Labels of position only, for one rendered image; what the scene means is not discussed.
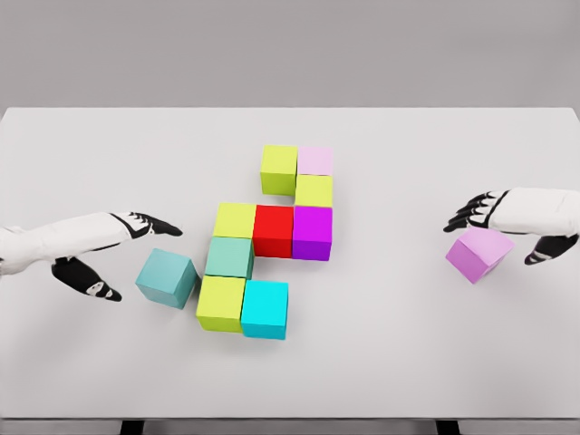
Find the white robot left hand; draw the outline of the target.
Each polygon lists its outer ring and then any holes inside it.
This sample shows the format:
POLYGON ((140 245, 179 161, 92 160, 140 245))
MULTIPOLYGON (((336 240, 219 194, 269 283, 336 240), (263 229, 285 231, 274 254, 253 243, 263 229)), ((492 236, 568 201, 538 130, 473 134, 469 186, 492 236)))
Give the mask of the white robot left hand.
POLYGON ((180 237, 183 231, 140 212, 97 212, 48 225, 40 235, 39 257, 51 263, 51 272, 58 281, 76 292, 119 302, 121 294, 79 256, 148 235, 180 237))

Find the dull teal cube block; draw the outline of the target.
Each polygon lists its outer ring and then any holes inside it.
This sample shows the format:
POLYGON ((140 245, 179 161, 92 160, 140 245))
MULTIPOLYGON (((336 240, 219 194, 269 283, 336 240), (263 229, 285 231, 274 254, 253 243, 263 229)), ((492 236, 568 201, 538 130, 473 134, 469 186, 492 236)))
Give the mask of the dull teal cube block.
POLYGON ((183 309, 197 281, 198 273, 189 257, 153 248, 135 285, 150 301, 183 309))

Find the pale pink cube block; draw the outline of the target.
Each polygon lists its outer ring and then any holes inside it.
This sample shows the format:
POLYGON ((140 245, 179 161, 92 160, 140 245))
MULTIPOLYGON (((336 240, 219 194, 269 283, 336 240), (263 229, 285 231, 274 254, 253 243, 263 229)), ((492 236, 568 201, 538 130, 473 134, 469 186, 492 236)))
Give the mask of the pale pink cube block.
POLYGON ((299 175, 332 176, 334 151, 328 147, 299 147, 297 173, 299 175))

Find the sea green cube block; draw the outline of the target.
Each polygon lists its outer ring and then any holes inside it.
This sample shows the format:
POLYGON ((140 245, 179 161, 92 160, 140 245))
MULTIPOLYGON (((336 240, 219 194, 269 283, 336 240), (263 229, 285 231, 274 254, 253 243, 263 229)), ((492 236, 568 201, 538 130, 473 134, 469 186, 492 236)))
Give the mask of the sea green cube block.
POLYGON ((251 279, 254 266, 252 240, 239 237, 212 237, 205 274, 251 279))

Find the purple cube block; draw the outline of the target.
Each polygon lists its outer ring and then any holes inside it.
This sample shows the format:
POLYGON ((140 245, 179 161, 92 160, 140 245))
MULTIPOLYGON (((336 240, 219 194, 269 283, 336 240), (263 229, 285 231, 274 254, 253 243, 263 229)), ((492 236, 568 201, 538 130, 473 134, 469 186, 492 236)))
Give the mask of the purple cube block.
POLYGON ((333 243, 333 209, 295 206, 292 258, 328 261, 333 243))

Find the orchid pink cube block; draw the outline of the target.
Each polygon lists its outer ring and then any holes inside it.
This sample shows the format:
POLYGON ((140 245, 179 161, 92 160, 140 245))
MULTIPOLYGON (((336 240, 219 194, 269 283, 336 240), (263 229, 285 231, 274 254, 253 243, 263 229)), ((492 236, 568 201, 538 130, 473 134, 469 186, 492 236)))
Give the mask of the orchid pink cube block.
POLYGON ((493 270, 515 243, 493 229, 471 227, 459 236, 445 258, 472 284, 493 270))

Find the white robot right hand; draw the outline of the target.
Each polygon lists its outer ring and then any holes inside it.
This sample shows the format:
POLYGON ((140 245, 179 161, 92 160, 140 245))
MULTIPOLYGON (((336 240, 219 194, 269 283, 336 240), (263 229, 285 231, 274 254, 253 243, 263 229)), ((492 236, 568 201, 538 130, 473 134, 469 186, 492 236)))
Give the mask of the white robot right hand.
POLYGON ((537 236, 524 263, 538 265, 562 256, 580 242, 580 191, 526 187, 486 191, 456 210, 443 231, 467 227, 537 236))

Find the red cube block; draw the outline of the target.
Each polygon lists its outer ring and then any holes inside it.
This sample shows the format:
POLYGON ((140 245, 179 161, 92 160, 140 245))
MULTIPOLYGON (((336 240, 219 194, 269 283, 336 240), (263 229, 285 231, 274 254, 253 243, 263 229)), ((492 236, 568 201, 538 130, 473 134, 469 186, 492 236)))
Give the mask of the red cube block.
POLYGON ((257 205, 252 237, 255 255, 291 258, 293 228, 293 207, 257 205))

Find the bright cyan cube block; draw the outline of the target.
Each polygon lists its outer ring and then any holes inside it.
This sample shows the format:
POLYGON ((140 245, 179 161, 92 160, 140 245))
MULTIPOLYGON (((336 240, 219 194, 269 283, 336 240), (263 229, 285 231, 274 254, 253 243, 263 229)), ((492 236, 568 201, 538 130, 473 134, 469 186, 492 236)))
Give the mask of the bright cyan cube block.
POLYGON ((241 312, 243 335, 250 338, 286 338, 289 284, 248 280, 241 312))

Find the yellow-green cube block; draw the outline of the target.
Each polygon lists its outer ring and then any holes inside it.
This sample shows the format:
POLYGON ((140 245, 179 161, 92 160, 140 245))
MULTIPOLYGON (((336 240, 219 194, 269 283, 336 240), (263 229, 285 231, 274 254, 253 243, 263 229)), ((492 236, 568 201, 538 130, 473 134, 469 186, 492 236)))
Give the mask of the yellow-green cube block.
POLYGON ((251 239, 255 218, 256 204, 222 202, 217 209, 213 237, 251 239))
POLYGON ((296 146, 265 145, 260 166, 262 193, 295 195, 298 148, 296 146))
POLYGON ((331 208, 333 206, 332 176, 298 174, 295 205, 300 207, 331 208))
POLYGON ((245 287, 245 278, 205 275, 196 311, 201 328, 210 332, 241 334, 245 287))

